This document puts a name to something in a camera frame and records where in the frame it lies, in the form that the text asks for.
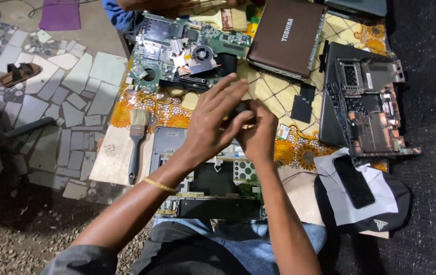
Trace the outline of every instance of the cable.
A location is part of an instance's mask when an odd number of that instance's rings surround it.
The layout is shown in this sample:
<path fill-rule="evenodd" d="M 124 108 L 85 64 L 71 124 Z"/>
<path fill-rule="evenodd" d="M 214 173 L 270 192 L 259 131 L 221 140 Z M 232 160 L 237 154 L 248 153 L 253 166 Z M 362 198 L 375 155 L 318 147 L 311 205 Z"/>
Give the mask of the cable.
<path fill-rule="evenodd" d="M 329 174 L 329 175 L 323 175 L 323 174 L 318 174 L 318 173 L 313 173 L 313 172 L 308 172 L 308 171 L 297 172 L 297 173 L 295 173 L 295 174 L 293 174 L 293 175 L 291 175 L 291 176 L 289 176 L 289 177 L 283 179 L 283 180 L 281 181 L 282 186 L 285 186 L 286 184 L 288 184 L 288 183 L 289 183 L 293 178 L 295 178 L 296 176 L 298 176 L 298 175 L 301 174 L 301 173 L 307 173 L 307 174 L 315 175 L 315 176 L 330 177 L 330 176 L 334 175 L 335 173 L 337 173 L 337 171 L 334 171 L 333 173 L 331 173 L 331 174 Z"/>
<path fill-rule="evenodd" d="M 91 2 L 96 2 L 96 1 L 100 1 L 100 0 L 88 0 L 88 1 L 73 1 L 71 3 L 51 3 L 51 4 L 47 4 L 38 8 L 35 8 L 33 5 L 31 5 L 30 3 L 26 2 L 25 0 L 20 0 L 21 2 L 25 3 L 26 5 L 30 6 L 32 8 L 32 10 L 28 13 L 28 17 L 33 19 L 34 16 L 36 15 L 36 11 L 44 9 L 45 7 L 48 6 L 52 6 L 52 5 L 58 5 L 58 4 L 86 4 L 86 3 L 91 3 Z"/>

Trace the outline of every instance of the sleeve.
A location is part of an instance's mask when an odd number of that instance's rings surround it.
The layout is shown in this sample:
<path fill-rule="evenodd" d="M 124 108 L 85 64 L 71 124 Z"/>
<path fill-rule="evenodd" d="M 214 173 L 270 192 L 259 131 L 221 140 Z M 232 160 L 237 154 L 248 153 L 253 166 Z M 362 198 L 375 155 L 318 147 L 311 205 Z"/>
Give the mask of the sleeve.
<path fill-rule="evenodd" d="M 105 247 L 77 245 L 62 251 L 43 270 L 42 275 L 114 275 L 117 255 Z"/>

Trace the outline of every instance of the toshiba logo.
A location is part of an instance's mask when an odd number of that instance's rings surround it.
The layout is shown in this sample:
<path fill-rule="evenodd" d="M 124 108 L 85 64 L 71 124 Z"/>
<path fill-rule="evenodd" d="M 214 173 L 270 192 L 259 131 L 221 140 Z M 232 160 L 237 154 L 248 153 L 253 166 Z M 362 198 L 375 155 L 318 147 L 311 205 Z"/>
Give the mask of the toshiba logo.
<path fill-rule="evenodd" d="M 287 37 L 289 36 L 289 32 L 291 31 L 291 26 L 293 26 L 293 19 L 289 18 L 286 22 L 286 27 L 284 28 L 284 33 L 282 34 L 281 41 L 287 41 Z"/>

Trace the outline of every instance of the brown sandal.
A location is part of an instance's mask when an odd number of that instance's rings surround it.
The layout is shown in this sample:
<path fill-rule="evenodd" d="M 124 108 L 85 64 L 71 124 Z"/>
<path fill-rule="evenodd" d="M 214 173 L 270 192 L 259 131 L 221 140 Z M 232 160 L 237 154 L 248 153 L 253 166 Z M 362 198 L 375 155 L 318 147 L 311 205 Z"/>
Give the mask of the brown sandal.
<path fill-rule="evenodd" d="M 41 72 L 41 67 L 35 63 L 21 63 L 19 67 L 14 64 L 7 65 L 7 73 L 0 78 L 0 84 L 6 88 L 32 78 Z"/>

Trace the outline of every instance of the gravel floor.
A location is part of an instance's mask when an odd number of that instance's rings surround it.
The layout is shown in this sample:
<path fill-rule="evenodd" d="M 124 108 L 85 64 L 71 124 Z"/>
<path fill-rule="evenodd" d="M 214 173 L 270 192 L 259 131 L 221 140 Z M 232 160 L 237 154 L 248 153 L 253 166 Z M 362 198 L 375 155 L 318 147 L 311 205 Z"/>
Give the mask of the gravel floor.
<path fill-rule="evenodd" d="M 0 175 L 0 274 L 40 274 L 107 205 L 62 197 L 27 183 L 12 187 Z M 118 255 L 116 274 L 129 273 L 151 224 Z"/>

